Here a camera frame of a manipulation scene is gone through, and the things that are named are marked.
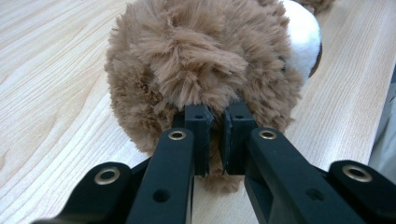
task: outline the fluffy fur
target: fluffy fur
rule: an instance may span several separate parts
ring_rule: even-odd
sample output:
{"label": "fluffy fur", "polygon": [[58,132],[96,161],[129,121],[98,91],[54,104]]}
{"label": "fluffy fur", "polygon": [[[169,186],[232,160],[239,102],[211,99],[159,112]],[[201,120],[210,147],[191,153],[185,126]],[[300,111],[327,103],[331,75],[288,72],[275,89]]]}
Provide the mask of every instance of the fluffy fur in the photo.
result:
{"label": "fluffy fur", "polygon": [[117,19],[107,62],[112,108],[120,126],[151,154],[184,105],[216,115],[211,172],[214,191],[235,191],[240,176],[222,175],[220,114],[238,95],[260,126],[284,131],[302,77],[285,65],[289,20],[276,0],[136,0]]}

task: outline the wooden table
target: wooden table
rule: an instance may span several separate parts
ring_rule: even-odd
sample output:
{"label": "wooden table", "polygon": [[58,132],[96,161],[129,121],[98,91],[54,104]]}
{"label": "wooden table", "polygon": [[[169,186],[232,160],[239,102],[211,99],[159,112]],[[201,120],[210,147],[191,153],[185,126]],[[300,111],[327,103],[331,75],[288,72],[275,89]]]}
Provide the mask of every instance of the wooden table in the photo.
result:
{"label": "wooden table", "polygon": [[[122,1],[0,3],[0,223],[53,217],[96,164],[145,155],[116,122],[103,65]],[[396,1],[319,15],[323,57],[287,137],[314,165],[369,160],[396,55]],[[197,184],[193,223],[257,223],[244,189]]]}

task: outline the brown fur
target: brown fur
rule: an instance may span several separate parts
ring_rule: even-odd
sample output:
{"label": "brown fur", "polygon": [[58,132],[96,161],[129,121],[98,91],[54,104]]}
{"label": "brown fur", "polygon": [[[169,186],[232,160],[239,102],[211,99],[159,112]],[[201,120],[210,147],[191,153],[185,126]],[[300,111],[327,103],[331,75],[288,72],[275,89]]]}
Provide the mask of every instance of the brown fur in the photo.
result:
{"label": "brown fur", "polygon": [[238,95],[260,126],[284,131],[302,78],[290,56],[284,8],[275,0],[136,0],[117,19],[107,63],[112,107],[137,147],[152,154],[184,105],[216,114],[212,191],[236,191],[240,176],[221,175],[220,114]]}
{"label": "brown fur", "polygon": [[334,0],[294,0],[294,1],[308,8],[314,14],[318,14],[319,12],[327,9],[332,4],[332,2],[334,2]]}

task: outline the black metal bracket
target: black metal bracket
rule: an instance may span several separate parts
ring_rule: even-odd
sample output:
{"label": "black metal bracket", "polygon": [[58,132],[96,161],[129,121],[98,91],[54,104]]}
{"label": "black metal bracket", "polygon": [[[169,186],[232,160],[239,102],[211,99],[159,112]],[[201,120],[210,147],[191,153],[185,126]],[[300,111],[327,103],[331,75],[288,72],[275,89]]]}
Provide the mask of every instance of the black metal bracket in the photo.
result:
{"label": "black metal bracket", "polygon": [[[260,223],[396,223],[396,186],[375,170],[337,161],[320,171],[282,133],[259,128],[242,101],[223,118],[224,171],[245,175]],[[207,107],[186,106],[151,159],[132,170],[94,167],[60,215],[35,223],[190,223],[193,177],[209,172],[212,124]]]}

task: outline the white fur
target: white fur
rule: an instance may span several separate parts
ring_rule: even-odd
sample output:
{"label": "white fur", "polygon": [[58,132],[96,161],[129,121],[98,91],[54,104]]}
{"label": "white fur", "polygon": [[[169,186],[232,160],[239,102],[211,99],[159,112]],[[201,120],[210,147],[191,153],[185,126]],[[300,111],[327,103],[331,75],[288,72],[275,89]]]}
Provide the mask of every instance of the white fur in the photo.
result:
{"label": "white fur", "polygon": [[309,78],[320,51],[320,28],[317,19],[300,4],[290,0],[280,0],[286,9],[285,16],[290,18],[288,33],[290,36],[291,57],[286,66],[297,69]]}

